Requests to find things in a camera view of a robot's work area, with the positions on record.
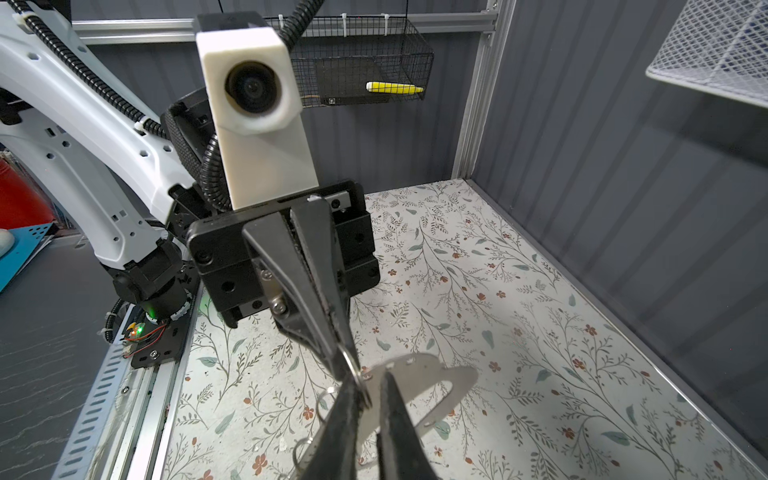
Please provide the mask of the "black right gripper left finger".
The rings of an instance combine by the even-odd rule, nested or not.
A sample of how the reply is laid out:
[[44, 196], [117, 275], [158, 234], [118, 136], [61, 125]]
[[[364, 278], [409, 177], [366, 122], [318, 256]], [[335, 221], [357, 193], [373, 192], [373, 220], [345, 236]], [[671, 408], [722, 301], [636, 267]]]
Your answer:
[[357, 440], [366, 400], [360, 381], [349, 377], [341, 385], [323, 431], [310, 448], [310, 459], [300, 479], [355, 480]]

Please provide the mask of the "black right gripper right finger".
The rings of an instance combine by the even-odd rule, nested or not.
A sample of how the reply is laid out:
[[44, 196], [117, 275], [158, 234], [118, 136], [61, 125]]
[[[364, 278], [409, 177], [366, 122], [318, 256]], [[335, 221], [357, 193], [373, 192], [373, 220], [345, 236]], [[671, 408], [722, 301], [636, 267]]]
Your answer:
[[394, 376], [380, 382], [377, 452], [381, 480], [438, 480], [421, 446]]

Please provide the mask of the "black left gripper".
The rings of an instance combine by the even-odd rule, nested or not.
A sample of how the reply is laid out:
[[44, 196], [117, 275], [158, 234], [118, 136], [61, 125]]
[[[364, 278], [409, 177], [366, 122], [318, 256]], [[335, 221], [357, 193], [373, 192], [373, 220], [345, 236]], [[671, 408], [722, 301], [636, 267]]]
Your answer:
[[[299, 243], [285, 220], [292, 207]], [[353, 372], [349, 296], [380, 281], [361, 184], [344, 180], [195, 221], [186, 244], [228, 327], [269, 305], [280, 333], [334, 379]]]

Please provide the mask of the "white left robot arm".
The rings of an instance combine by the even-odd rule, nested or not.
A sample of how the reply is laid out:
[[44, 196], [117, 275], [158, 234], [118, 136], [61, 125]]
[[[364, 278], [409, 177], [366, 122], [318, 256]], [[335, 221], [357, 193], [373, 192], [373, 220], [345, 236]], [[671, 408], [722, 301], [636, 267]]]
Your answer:
[[320, 9], [278, 26], [200, 15], [204, 86], [164, 114], [97, 58], [50, 1], [1, 5], [1, 143], [90, 241], [155, 362], [191, 310], [194, 266], [229, 327], [262, 310], [337, 380], [355, 375], [351, 298], [380, 278], [359, 184], [318, 182], [291, 53]]

